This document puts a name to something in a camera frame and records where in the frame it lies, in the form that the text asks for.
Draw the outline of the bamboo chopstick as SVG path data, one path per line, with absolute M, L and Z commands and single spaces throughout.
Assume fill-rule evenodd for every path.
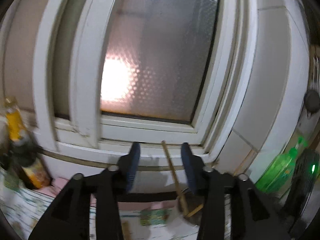
M 165 154 L 165 156 L 167 158 L 168 165 L 169 165 L 169 168 L 170 168 L 170 171 L 171 171 L 171 175 L 172 175 L 172 178 L 173 178 L 174 183 L 175 183 L 175 190 L 176 190 L 176 193 L 177 193 L 177 195 L 179 197 L 181 208 L 182 208 L 182 212 L 183 212 L 183 215 L 185 217 L 189 213 L 187 202 L 186 202 L 185 196 L 184 196 L 184 194 L 183 194 L 183 192 L 181 190 L 181 187 L 180 187 L 177 175 L 176 175 L 176 171 L 175 171 L 174 165 L 173 165 L 173 163 L 171 161 L 171 157 L 170 157 L 170 153 L 169 153 L 167 144 L 163 140 L 161 142 L 161 145 L 163 147 L 164 154 Z
M 189 212 L 186 217 L 187 218 L 190 218 L 192 217 L 193 215 L 195 215 L 196 213 L 198 213 L 200 210 L 203 209 L 203 204 L 200 204 L 198 207 L 196 207 L 195 209 L 193 209 L 193 211 Z

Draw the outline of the pink cloth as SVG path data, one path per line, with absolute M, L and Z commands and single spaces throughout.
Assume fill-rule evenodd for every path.
M 104 204 L 108 207 L 117 205 L 121 211 L 142 211 L 170 209 L 176 205 L 176 194 L 173 192 L 162 193 L 130 193 L 117 195 L 116 191 L 106 183 L 92 186 L 81 182 L 80 194 L 91 194 L 91 206 Z

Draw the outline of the cat pattern table cloth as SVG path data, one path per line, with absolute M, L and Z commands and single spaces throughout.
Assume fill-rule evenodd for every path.
M 1 211 L 21 239 L 31 231 L 67 183 L 58 179 L 40 191 L 25 188 L 13 174 L 1 170 Z M 176 200 L 164 202 L 119 202 L 125 239 L 196 239 L 199 226 L 185 220 Z

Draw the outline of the green dish soap bottle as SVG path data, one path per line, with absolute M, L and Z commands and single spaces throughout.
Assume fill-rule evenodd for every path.
M 276 156 L 256 182 L 256 188 L 264 193 L 279 191 L 295 169 L 300 146 L 306 147 L 307 145 L 307 141 L 303 137 L 299 137 L 296 145 L 290 148 L 288 152 Z

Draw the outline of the yellow label sauce bottle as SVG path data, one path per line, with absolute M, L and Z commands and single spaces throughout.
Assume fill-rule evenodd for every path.
M 14 97 L 5 99 L 5 117 L 9 130 L 13 168 L 18 177 L 29 189 L 39 190 L 49 186 L 51 177 L 38 156 L 38 148 L 22 120 Z

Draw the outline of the white steel utensil cup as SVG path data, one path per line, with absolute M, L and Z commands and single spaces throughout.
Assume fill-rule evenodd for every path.
M 203 197 L 195 196 L 189 189 L 182 191 L 187 210 L 184 211 L 180 198 L 177 197 L 176 204 L 170 211 L 167 220 L 167 230 L 174 236 L 190 236 L 197 234 L 202 217 Z

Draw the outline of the round mesh strainer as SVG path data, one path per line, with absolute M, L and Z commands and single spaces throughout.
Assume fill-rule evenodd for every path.
M 314 89 L 308 89 L 304 95 L 304 106 L 308 113 L 315 114 L 320 109 L 319 93 Z

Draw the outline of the white frame frosted window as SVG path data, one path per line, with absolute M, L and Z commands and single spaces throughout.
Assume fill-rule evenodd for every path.
M 248 86 L 257 0 L 1 0 L 1 98 L 40 148 L 140 166 L 205 162 L 227 141 Z

